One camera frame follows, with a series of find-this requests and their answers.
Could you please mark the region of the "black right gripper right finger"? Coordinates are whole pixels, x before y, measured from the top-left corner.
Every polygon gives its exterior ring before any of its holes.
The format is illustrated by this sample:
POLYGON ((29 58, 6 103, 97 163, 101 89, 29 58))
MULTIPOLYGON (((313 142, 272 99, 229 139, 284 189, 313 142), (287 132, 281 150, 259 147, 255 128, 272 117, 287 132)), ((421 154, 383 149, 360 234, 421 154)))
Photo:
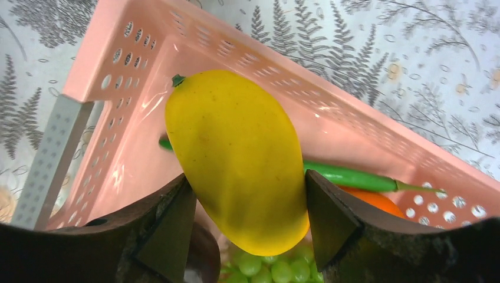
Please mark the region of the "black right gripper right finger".
POLYGON ((439 229, 384 212, 305 173, 317 269, 325 282, 498 282, 499 218, 439 229))

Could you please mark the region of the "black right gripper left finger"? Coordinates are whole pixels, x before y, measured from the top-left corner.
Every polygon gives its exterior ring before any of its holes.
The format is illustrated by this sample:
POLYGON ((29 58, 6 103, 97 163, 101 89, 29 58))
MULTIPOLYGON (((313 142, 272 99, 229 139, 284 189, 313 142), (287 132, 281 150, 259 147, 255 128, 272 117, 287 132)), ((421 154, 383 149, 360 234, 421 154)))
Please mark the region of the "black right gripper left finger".
POLYGON ((196 198, 184 175, 84 226, 1 225, 2 282, 182 282, 196 198))

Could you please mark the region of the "yellow toy mango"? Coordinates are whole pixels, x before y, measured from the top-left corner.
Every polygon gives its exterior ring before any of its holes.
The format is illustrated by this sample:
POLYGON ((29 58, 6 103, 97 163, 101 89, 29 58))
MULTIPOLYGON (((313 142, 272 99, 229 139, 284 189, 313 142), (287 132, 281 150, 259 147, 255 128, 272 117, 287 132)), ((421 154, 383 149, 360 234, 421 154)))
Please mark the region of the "yellow toy mango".
POLYGON ((307 234, 297 132, 279 102, 228 70, 172 78, 167 138, 200 204, 237 247, 283 254, 307 234))

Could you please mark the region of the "pink plastic basket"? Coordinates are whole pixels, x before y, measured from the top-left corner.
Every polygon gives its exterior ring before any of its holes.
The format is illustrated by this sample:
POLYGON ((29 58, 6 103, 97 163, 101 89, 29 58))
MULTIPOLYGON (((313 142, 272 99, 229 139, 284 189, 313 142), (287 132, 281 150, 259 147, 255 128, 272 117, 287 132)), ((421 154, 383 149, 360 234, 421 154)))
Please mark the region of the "pink plastic basket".
POLYGON ((186 1, 100 1, 11 218, 81 226, 175 178, 178 157, 233 169, 222 212, 303 233, 298 152, 431 192, 392 199, 408 220, 451 229, 499 215, 499 183, 186 1))

